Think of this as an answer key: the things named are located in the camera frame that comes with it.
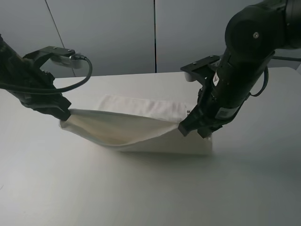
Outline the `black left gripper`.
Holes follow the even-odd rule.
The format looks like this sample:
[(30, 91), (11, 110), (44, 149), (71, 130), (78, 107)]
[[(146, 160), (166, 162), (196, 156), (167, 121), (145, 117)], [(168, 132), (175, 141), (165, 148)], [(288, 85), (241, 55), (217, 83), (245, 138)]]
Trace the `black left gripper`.
[(25, 70), (20, 73), (20, 86), (32, 89), (20, 93), (20, 102), (24, 107), (31, 108), (42, 114), (48, 114), (61, 121), (66, 121), (71, 116), (69, 107), (71, 102), (61, 93), (40, 94), (33, 89), (55, 89), (54, 76), (41, 70)]

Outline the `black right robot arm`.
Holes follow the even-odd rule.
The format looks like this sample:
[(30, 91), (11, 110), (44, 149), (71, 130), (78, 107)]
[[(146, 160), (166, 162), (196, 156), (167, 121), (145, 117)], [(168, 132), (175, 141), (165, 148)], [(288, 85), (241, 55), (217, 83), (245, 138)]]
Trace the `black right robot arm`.
[(245, 7), (228, 22), (226, 49), (183, 66), (187, 81), (201, 84), (196, 106), (180, 122), (184, 135), (196, 130), (202, 138), (232, 122), (260, 76), (269, 80), (268, 63), (277, 49), (301, 47), (301, 3), (265, 0)]

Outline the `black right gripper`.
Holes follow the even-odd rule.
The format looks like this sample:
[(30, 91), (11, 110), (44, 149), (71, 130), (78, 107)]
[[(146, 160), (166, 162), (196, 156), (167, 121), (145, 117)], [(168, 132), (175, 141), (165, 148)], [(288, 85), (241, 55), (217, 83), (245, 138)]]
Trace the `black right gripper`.
[(178, 130), (184, 137), (194, 130), (202, 138), (211, 137), (213, 132), (232, 122), (237, 115), (240, 106), (222, 107), (212, 91), (211, 85), (204, 85), (199, 90), (197, 105), (178, 125)]

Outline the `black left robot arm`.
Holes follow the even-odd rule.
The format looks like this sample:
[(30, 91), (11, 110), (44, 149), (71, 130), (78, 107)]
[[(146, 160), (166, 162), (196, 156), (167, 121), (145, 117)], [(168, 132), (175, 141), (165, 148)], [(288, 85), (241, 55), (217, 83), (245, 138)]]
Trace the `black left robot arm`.
[(37, 95), (16, 92), (15, 87), (54, 89), (54, 76), (41, 70), (41, 66), (51, 58), (57, 60), (59, 57), (69, 57), (74, 53), (74, 50), (69, 52), (64, 48), (48, 46), (21, 57), (1, 38), (0, 82), (14, 86), (11, 89), (4, 89), (19, 99), (24, 107), (65, 121), (71, 115), (69, 111), (71, 102), (61, 93)]

